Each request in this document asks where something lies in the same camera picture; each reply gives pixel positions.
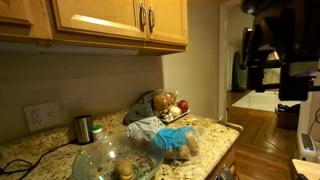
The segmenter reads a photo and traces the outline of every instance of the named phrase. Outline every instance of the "white wall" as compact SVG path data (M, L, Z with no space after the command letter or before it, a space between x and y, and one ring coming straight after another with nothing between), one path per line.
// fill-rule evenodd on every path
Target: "white wall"
M188 1L187 53L163 57L164 86L177 89L191 112L218 119L219 1Z
M225 68L225 79L226 79L226 91L232 90L232 72L233 72L233 59L234 59L234 53L238 51L238 44L231 44L228 43L227 53L226 53L226 68Z
M30 134L23 106L57 100L62 124L130 107L167 88L218 117L219 1L189 0L187 53L163 57L0 53L0 143Z
M240 4L237 4L228 10L227 16L227 40L228 45L234 48L234 52L240 52L242 56L242 35L243 29L246 27L251 27L253 23L253 16L245 14L240 9ZM240 87L246 87L247 83L247 71L241 70L240 67L237 67L238 70L238 83Z
M320 72L317 72L315 85L320 86ZM320 108L320 92L309 92L308 100L302 102L300 106L298 133L310 133L313 140L320 142L320 124L314 122L316 112Z
M264 69L264 84L272 84L280 82L280 68Z

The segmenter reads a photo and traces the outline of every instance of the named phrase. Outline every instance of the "cabinet door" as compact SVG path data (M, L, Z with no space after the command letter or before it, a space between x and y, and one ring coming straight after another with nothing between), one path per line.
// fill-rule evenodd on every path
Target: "cabinet door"
M40 0L1 0L0 36L51 38Z
M27 5L24 0L0 1L0 22L32 26L31 17L27 14Z
M149 40L186 45L186 0L147 0Z
M53 6L58 30L146 39L138 0L53 0Z

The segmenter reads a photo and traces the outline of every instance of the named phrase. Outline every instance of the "beige wall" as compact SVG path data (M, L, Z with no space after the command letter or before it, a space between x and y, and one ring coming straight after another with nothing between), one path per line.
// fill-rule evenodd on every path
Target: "beige wall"
M62 124L176 89L193 114L217 118L218 1L188 1L187 53L163 57L0 53L0 142L29 134L23 106L58 101Z
M73 117L130 107L163 87L161 57L0 53L0 142L29 133L23 106L58 101Z

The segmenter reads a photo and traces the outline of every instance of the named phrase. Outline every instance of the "cabinet handle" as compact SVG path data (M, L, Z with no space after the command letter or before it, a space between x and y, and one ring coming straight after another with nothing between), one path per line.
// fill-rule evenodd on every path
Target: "cabinet handle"
M150 33L153 33L153 28L156 25L156 17L154 15L154 11L149 6L149 21L150 21Z
M144 31L144 26L146 25L146 16L146 10L144 9L142 2L140 1L140 26L142 31Z

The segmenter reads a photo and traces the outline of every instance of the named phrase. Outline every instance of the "granite countertop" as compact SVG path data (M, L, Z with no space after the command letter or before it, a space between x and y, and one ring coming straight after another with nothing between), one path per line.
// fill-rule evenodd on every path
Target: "granite countertop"
M101 125L105 136L124 131L126 126L122 125L122 120L127 112L128 110L122 110L97 117L93 124ZM189 161L164 162L155 175L156 180L205 179L234 144L240 135L239 130L242 129L241 126L221 124L213 119L192 114L166 125L170 128L183 126L192 126L197 131L199 154ZM0 144L0 167L3 168L14 159L24 159L35 164L42 154L74 139L76 136L71 125ZM73 160L86 146L71 143L46 154L25 179L73 179ZM15 170L14 168L21 166L15 165L8 170ZM23 174L24 172L1 175L0 179L19 179Z

